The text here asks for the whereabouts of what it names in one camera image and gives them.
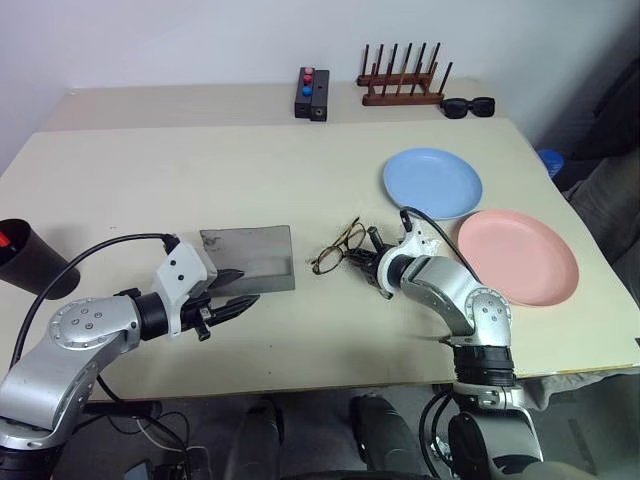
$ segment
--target table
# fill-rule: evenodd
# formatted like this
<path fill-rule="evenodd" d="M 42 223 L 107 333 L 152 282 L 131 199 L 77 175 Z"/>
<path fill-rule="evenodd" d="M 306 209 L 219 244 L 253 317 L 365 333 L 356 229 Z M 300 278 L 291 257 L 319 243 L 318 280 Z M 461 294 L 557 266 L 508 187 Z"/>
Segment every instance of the table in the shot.
<path fill-rule="evenodd" d="M 265 95 L 258 88 L 76 92 L 0 179 L 0 215 L 28 220 L 67 258 L 129 233 L 175 232 L 199 243 L 203 228 L 291 225 L 295 291 L 264 294 L 247 313 L 214 328 L 209 341 L 199 343 L 187 332 L 141 344 L 105 370 L 118 394 L 166 398 L 453 380 L 451 351 L 437 342 L 447 329 L 435 314 L 402 296 L 383 299 L 347 265 L 317 277 L 308 263 L 356 215 L 377 225 L 383 238 L 397 237 L 400 220 L 383 191 L 381 170 L 393 154 L 415 146 L 467 160 L 484 184 L 478 209 L 532 215 L 575 252 L 581 279 L 569 300 L 513 307 L 519 376 L 640 363 L 634 340 L 640 312 L 531 146 L 502 114 L 452 121 L 433 108 L 364 108 L 361 89 L 337 84 L 330 122 L 318 124 L 287 115 L 291 86 L 264 87 Z M 471 81 L 452 82 L 456 88 L 469 97 L 481 90 Z M 242 91 L 251 102 L 232 95 Z M 442 225 L 455 234 L 459 223 Z M 81 264 L 81 284 L 67 300 L 134 286 L 145 291 L 162 258 L 154 241 L 107 249 Z M 5 368 L 32 300 L 0 284 Z M 27 349 L 60 305 L 43 305 Z M 97 390 L 93 398 L 104 395 Z"/>

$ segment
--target white wall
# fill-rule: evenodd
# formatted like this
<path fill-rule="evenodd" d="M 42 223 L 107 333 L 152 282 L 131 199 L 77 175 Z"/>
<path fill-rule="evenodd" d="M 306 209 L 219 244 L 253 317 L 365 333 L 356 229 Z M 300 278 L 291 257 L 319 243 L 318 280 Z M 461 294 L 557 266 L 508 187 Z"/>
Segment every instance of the white wall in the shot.
<path fill-rule="evenodd" d="M 363 45 L 441 41 L 536 142 L 638 0 L 0 0 L 0 171 L 67 87 L 353 80 Z"/>

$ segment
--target pink plate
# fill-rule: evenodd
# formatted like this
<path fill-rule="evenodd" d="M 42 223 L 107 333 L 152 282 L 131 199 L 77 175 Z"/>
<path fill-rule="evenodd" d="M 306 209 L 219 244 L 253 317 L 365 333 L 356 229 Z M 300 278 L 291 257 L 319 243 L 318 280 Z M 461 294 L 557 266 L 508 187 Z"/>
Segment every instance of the pink plate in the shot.
<path fill-rule="evenodd" d="M 485 210 L 460 228 L 458 247 L 483 283 L 530 306 L 564 302 L 578 286 L 569 246 L 544 223 L 511 210 Z"/>

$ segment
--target black cup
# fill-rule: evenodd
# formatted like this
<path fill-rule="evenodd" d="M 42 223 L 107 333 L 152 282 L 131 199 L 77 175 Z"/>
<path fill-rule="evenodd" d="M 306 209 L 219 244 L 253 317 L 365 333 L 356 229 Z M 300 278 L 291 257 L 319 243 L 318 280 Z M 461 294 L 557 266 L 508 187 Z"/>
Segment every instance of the black cup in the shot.
<path fill-rule="evenodd" d="M 0 234 L 0 280 L 38 295 L 68 265 L 24 220 L 2 220 Z M 74 268 L 49 290 L 46 298 L 57 300 L 69 295 L 78 282 L 80 272 Z"/>

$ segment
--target wooden rack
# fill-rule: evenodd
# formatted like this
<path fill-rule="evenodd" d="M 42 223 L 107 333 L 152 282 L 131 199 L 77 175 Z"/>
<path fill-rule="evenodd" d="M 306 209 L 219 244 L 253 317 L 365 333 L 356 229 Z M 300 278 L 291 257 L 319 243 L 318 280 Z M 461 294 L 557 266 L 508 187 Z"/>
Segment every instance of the wooden rack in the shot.
<path fill-rule="evenodd" d="M 430 92 L 429 87 L 435 77 L 438 62 L 436 58 L 440 50 L 440 43 L 434 48 L 431 61 L 422 72 L 422 59 L 426 48 L 426 43 L 422 44 L 420 53 L 416 59 L 416 66 L 412 73 L 407 73 L 407 66 L 411 56 L 410 43 L 407 47 L 404 61 L 402 62 L 402 70 L 400 73 L 392 73 L 395 63 L 398 44 L 393 47 L 390 60 L 387 63 L 387 69 L 384 74 L 380 74 L 380 64 L 382 63 L 382 55 L 384 45 L 380 44 L 378 49 L 377 61 L 371 65 L 370 73 L 367 74 L 367 61 L 369 56 L 369 45 L 365 47 L 364 61 L 362 63 L 362 73 L 358 76 L 357 84 L 360 87 L 367 87 L 367 93 L 362 96 L 362 104 L 367 107 L 387 106 L 387 105 L 435 105 L 444 99 L 444 86 L 451 72 L 453 62 L 449 62 L 447 70 L 442 78 L 442 83 L 437 93 Z M 409 92 L 402 92 L 404 85 L 411 85 Z"/>

